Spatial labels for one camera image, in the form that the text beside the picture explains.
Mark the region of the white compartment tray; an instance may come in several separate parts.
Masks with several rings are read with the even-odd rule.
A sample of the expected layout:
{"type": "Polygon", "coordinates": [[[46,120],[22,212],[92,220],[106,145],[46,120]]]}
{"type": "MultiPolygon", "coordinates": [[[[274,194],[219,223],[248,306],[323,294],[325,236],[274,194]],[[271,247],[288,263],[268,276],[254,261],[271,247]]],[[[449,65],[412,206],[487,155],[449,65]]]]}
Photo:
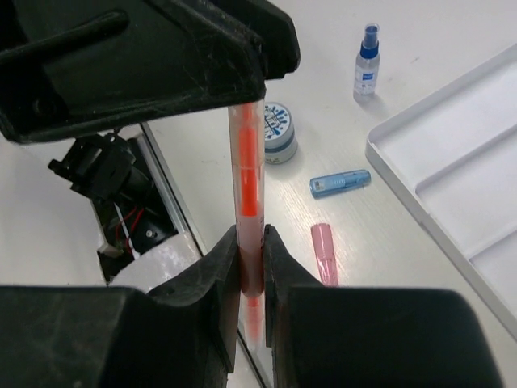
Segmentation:
{"type": "Polygon", "coordinates": [[[516,49],[373,128],[365,154],[415,221],[516,332],[516,49]]]}

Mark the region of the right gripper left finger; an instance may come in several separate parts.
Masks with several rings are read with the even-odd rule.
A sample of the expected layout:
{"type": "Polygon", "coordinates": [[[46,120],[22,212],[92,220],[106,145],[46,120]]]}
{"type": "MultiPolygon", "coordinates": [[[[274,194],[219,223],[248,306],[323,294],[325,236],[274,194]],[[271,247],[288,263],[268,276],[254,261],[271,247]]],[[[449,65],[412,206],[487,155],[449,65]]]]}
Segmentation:
{"type": "Polygon", "coordinates": [[[226,370],[235,365],[240,295],[236,226],[209,253],[149,292],[174,313],[175,347],[212,348],[226,370]]]}

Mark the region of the small blue bottle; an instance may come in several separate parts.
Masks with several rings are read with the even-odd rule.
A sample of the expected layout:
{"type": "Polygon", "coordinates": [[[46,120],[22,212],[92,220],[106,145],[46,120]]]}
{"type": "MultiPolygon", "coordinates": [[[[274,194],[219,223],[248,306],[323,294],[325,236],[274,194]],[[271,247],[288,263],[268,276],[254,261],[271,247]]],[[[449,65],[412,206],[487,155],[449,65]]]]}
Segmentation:
{"type": "Polygon", "coordinates": [[[355,59],[355,79],[353,96],[356,101],[364,102],[374,96],[380,68],[380,27],[376,23],[367,24],[355,59]]]}

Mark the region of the left blue ink jar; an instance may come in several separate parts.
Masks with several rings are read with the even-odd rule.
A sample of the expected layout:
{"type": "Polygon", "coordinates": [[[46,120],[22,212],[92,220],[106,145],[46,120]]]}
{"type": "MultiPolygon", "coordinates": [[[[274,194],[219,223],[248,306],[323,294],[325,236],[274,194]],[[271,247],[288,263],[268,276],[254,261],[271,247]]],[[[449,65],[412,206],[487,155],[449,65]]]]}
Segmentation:
{"type": "Polygon", "coordinates": [[[289,161],[298,148],[291,112],[281,103],[266,102],[264,124],[265,162],[276,165],[289,161]]]}

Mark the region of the orange highlighter pen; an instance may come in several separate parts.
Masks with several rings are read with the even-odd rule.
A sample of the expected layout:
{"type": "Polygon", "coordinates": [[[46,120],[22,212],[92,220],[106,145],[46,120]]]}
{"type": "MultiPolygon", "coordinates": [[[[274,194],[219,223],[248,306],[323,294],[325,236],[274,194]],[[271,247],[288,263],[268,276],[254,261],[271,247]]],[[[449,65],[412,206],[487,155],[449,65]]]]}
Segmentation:
{"type": "Polygon", "coordinates": [[[229,108],[233,198],[239,250],[243,326],[248,348],[262,347],[264,302],[264,102],[229,108]]]}

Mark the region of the pink highlighter cap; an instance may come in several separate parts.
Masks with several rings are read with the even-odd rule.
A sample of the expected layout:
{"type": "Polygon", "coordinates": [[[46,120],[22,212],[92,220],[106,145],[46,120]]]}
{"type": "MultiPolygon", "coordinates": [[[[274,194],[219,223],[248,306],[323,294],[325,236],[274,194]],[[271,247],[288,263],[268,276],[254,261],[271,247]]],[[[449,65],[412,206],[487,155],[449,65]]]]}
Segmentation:
{"type": "Polygon", "coordinates": [[[327,223],[313,225],[311,237],[321,282],[326,286],[337,287],[338,269],[330,225],[327,223]]]}

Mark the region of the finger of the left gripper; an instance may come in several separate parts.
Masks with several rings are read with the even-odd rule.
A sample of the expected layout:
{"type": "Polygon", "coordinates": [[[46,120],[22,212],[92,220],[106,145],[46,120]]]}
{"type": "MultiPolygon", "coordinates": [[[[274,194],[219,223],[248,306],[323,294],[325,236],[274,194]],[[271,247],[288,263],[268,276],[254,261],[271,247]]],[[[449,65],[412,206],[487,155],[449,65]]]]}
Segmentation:
{"type": "Polygon", "coordinates": [[[264,94],[261,38],[209,1],[1,4],[10,141],[60,141],[264,94]]]}
{"type": "Polygon", "coordinates": [[[292,18],[269,1],[218,1],[217,6],[262,38],[261,56],[266,80],[296,71],[301,51],[292,18]]]}

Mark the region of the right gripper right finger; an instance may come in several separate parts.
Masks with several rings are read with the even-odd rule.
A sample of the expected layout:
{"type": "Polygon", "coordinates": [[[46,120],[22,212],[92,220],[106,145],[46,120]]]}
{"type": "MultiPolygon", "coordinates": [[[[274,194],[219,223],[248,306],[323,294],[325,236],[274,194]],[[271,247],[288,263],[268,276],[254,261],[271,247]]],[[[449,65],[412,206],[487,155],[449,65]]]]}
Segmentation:
{"type": "Polygon", "coordinates": [[[323,284],[305,269],[289,253],[278,230],[267,224],[264,231],[264,280],[265,280],[265,341],[268,348],[274,345],[274,330],[280,315],[280,305],[285,303],[292,286],[323,284]]]}

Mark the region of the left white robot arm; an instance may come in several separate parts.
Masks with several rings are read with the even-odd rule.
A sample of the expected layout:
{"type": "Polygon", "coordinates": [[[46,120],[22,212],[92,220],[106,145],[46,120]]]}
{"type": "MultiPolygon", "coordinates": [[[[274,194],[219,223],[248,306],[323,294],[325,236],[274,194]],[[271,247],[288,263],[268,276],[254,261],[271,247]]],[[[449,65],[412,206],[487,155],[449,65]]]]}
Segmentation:
{"type": "Polygon", "coordinates": [[[149,181],[116,130],[263,99],[301,60],[267,1],[4,1],[1,133],[70,139],[50,169],[92,200],[141,200],[149,181]]]}

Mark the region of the blue highlighter marker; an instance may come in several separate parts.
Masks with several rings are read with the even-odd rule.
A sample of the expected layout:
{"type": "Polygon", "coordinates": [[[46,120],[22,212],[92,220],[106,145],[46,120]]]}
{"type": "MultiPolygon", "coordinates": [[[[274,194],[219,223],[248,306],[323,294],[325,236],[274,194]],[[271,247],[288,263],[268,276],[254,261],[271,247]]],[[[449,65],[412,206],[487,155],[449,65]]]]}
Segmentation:
{"type": "Polygon", "coordinates": [[[371,174],[367,170],[345,171],[312,178],[309,181],[309,190],[313,198],[318,199],[362,188],[369,185],[370,182],[371,174]]]}

